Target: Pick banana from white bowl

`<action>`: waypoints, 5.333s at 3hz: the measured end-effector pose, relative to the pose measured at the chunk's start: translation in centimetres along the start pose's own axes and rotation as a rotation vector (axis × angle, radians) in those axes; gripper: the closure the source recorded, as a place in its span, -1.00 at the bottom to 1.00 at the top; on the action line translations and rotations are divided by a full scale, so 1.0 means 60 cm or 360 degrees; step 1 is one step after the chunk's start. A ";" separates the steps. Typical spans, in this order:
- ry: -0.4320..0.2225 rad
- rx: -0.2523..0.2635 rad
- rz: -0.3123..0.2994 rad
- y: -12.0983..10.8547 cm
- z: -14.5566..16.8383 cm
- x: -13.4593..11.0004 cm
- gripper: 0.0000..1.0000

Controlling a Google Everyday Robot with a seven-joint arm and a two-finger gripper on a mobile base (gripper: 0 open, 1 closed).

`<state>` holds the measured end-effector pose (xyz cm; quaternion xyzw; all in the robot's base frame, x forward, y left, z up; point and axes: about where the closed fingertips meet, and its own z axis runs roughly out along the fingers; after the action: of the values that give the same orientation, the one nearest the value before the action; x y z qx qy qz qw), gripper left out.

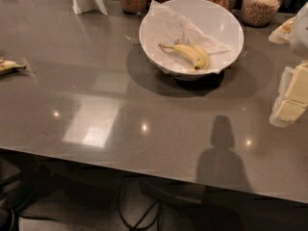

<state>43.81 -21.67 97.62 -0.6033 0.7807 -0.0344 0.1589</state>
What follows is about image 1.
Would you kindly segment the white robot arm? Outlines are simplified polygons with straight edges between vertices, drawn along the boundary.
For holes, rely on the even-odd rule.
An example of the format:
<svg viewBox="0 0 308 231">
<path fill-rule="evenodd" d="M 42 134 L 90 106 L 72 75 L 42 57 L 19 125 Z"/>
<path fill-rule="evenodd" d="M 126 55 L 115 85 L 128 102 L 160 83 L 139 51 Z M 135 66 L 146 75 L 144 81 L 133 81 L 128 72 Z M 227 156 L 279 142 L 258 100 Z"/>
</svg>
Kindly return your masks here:
<svg viewBox="0 0 308 231">
<path fill-rule="evenodd" d="M 280 79 L 278 96 L 273 104 L 269 123 L 287 127 L 295 123 L 308 108 L 308 3 L 296 16 L 271 32 L 269 41 L 287 43 L 301 58 L 295 68 L 286 66 Z"/>
</svg>

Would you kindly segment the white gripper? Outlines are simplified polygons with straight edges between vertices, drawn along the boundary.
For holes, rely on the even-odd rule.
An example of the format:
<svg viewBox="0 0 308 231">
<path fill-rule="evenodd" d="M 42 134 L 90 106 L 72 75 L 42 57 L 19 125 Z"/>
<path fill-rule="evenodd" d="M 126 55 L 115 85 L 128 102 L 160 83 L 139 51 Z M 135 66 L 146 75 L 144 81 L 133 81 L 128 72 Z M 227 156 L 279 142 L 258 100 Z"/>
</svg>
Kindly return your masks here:
<svg viewBox="0 0 308 231">
<path fill-rule="evenodd" d="M 307 105 L 308 64 L 300 64 L 296 68 L 287 66 L 281 76 L 269 123 L 285 128 L 301 117 Z"/>
</svg>

